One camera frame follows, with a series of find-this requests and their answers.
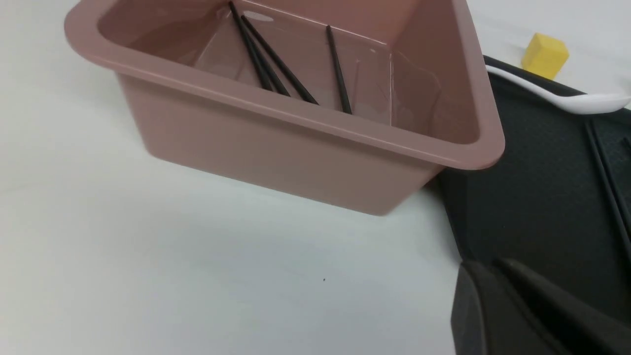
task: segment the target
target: white surface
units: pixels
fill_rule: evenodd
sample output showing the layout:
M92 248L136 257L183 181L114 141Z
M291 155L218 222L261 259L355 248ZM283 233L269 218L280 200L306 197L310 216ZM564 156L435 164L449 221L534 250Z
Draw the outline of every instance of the white surface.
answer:
M607 114L623 109L631 102L631 97L620 93L586 93L576 96L559 96L535 85L534 83L513 75L506 70L487 65L487 71L501 76L535 95L547 100L561 110L573 114Z
M151 158L113 75L66 45L74 2L0 6L0 354L454 353L459 257L435 193L371 217ZM497 18L527 4L489 4L471 0L483 49L516 64L531 30ZM618 85L570 55L560 80Z

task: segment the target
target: black plastic tray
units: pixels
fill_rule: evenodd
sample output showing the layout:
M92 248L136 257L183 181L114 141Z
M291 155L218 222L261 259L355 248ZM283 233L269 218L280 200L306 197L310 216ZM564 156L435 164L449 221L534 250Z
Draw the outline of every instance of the black plastic tray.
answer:
M558 94L579 92L486 57ZM576 116L490 75L506 137L499 163L445 170L440 185L463 258L513 258L603 313L631 323L631 260L584 131L597 120L613 176L631 203L631 111Z

